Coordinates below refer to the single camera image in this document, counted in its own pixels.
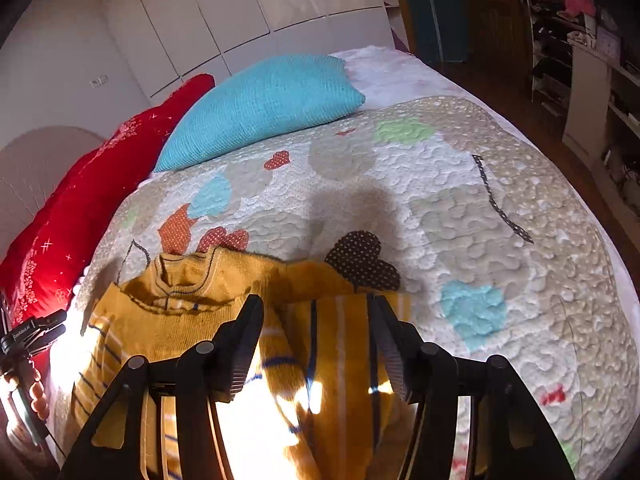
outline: sunlight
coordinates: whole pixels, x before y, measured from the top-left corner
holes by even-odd
[[[287,418],[289,424],[292,426],[299,426],[298,414],[296,413],[296,406],[293,402],[287,399],[283,399],[281,396],[276,396],[276,402],[282,410],[282,414]]]
[[[257,370],[260,362],[258,346],[250,374]],[[291,410],[273,395],[268,381],[258,379],[245,384],[232,402],[217,402],[216,409],[235,478],[298,478],[297,469],[289,460],[289,448],[300,441],[290,432],[290,424],[283,417],[283,414],[291,417]],[[247,460],[248,449],[252,450],[251,460]]]
[[[66,332],[53,343],[50,355],[49,377],[52,384],[62,386],[72,384],[78,372],[86,370],[91,363],[91,351],[98,343],[100,333],[97,330],[87,330],[84,337],[80,335],[83,315],[77,310],[66,313],[64,323]]]
[[[311,393],[309,393],[309,409],[311,413],[317,415],[320,413],[322,406],[322,383],[314,381],[311,384]]]
[[[309,409],[309,393],[306,390],[306,386],[302,386],[293,397],[293,401],[298,403],[302,407],[302,411],[306,412]]]
[[[390,381],[385,381],[384,383],[379,384],[376,391],[380,392],[381,394],[392,394],[394,392],[393,388],[391,387]],[[373,388],[369,387],[369,395],[372,393]]]

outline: arched headboard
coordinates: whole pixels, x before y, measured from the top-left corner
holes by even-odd
[[[0,150],[0,260],[71,166],[104,139],[70,126],[31,130]]]

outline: quilted bedspread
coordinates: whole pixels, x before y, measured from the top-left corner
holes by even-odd
[[[423,339],[510,359],[577,478],[595,480],[636,419],[638,354],[596,227],[547,158],[466,99],[359,112],[156,176],[114,216],[70,318],[159,252],[212,244],[409,293]],[[469,415],[461,399],[455,478]]]

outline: red pillow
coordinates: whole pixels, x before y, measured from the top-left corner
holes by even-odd
[[[178,121],[213,87],[212,76],[193,77],[162,105],[122,124],[65,175],[0,265],[13,326],[68,307],[116,209],[151,173]]]

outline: wooden floor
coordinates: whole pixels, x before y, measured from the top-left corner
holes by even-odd
[[[562,171],[613,240],[640,294],[640,252],[613,217],[587,167],[562,143],[563,121],[532,103],[524,85],[510,84],[466,63],[447,63],[439,71],[514,124]]]

